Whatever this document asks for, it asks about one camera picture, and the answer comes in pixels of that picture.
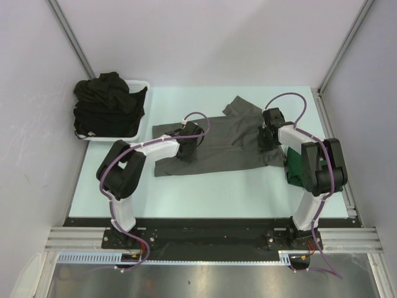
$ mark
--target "white plastic bin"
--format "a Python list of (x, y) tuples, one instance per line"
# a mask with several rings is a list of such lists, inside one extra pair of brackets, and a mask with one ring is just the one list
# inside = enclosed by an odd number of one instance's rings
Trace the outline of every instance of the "white plastic bin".
[(150, 112), (150, 105), (151, 105), (151, 90), (150, 90), (150, 85), (146, 81), (137, 81), (134, 79), (126, 79), (125, 82), (127, 83), (128, 87), (130, 88), (130, 93), (137, 93), (141, 91), (143, 88), (147, 87), (148, 91), (146, 92), (145, 96), (145, 102), (143, 104), (143, 110), (145, 114), (142, 116), (140, 122), (139, 122), (139, 127), (138, 127), (138, 132), (134, 137), (128, 137), (128, 138), (122, 138), (122, 137), (86, 137), (84, 135), (78, 135), (79, 138), (82, 140), (86, 141), (95, 141), (95, 142), (116, 142), (117, 140), (124, 140), (126, 142), (138, 142), (140, 141), (139, 137), (142, 137), (144, 134), (144, 131), (147, 127), (148, 124), (148, 117), (149, 117), (149, 112)]

